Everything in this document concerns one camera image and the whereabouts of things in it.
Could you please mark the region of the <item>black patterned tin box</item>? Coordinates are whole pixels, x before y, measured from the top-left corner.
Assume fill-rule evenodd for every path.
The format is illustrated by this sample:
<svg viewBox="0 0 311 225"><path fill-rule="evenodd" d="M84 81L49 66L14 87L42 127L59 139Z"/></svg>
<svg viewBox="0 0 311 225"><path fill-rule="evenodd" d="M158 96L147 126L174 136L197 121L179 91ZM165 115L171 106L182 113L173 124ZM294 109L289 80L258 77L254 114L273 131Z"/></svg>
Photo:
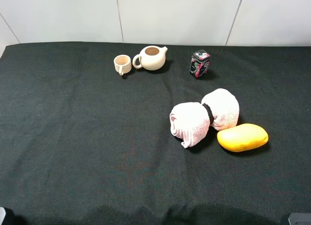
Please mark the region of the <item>black patterned tin box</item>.
<svg viewBox="0 0 311 225"><path fill-rule="evenodd" d="M205 50L198 50L191 56L190 74L198 79L207 73L211 55Z"/></svg>

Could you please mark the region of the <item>pink rolled towel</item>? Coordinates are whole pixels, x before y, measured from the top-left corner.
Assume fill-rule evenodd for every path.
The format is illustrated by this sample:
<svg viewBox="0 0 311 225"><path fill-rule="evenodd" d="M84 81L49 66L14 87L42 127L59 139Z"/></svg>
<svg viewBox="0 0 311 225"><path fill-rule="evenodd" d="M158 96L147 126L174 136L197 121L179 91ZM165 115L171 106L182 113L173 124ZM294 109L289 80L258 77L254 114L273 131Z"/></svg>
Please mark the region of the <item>pink rolled towel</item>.
<svg viewBox="0 0 311 225"><path fill-rule="evenodd" d="M214 116L209 125L209 117L202 104L207 104ZM169 119L171 134L182 140L181 145L187 149L203 140L210 127L217 131L237 125L240 113L236 97L228 90L219 88L205 95L201 102L181 103L173 107Z"/></svg>

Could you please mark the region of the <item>cream ceramic teapot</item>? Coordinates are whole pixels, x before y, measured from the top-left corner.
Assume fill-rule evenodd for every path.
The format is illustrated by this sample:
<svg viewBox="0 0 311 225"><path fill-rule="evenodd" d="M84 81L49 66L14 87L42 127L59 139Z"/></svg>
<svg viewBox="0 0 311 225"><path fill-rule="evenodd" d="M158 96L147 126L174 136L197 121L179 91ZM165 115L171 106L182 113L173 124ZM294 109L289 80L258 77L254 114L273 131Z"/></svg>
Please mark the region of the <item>cream ceramic teapot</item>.
<svg viewBox="0 0 311 225"><path fill-rule="evenodd" d="M133 58L132 65L136 69L158 70L165 64L167 50L167 47L147 46Z"/></svg>

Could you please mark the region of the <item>cream ceramic cup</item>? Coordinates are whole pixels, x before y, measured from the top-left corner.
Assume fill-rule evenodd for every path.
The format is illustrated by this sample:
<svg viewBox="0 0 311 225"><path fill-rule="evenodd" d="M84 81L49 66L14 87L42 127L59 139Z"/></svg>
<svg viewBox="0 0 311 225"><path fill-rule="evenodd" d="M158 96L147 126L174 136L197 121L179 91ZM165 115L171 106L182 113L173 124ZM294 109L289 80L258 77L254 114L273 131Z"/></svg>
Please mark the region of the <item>cream ceramic cup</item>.
<svg viewBox="0 0 311 225"><path fill-rule="evenodd" d="M124 74L127 74L132 69L132 63L131 58L128 55L118 55L114 58L114 66L116 72L123 76Z"/></svg>

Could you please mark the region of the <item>black elastic band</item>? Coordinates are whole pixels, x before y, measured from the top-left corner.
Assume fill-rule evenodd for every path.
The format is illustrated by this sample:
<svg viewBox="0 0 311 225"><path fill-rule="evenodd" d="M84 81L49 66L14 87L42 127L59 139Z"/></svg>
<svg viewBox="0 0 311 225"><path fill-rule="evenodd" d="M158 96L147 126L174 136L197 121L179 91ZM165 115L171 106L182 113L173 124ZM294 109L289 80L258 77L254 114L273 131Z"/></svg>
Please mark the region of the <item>black elastic band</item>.
<svg viewBox="0 0 311 225"><path fill-rule="evenodd" d="M207 104L202 104L202 106L206 109L209 117L209 125L212 125L214 122L214 116L212 114L211 108Z"/></svg>

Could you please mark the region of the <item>black table cloth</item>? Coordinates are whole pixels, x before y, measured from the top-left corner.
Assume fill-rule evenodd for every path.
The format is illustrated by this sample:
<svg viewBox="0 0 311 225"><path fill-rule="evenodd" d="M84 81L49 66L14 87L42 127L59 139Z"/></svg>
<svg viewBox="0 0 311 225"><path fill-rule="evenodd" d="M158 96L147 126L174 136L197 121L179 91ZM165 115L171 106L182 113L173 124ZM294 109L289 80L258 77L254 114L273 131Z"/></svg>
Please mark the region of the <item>black table cloth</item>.
<svg viewBox="0 0 311 225"><path fill-rule="evenodd" d="M311 50L169 46L160 70L120 77L139 44L7 46L0 59L0 204L18 225L280 225L311 210ZM217 88L261 148L231 153L210 129L185 149L169 114Z"/></svg>

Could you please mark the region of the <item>yellow mango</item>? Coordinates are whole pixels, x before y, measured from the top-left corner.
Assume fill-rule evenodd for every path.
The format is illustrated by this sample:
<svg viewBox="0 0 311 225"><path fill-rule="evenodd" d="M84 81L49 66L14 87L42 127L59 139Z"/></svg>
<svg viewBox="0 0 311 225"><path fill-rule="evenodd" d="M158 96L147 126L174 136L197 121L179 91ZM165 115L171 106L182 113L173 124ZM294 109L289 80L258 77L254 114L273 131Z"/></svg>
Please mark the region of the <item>yellow mango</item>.
<svg viewBox="0 0 311 225"><path fill-rule="evenodd" d="M262 127L244 123L219 131L217 140L224 149L237 153L265 145L269 140L269 136Z"/></svg>

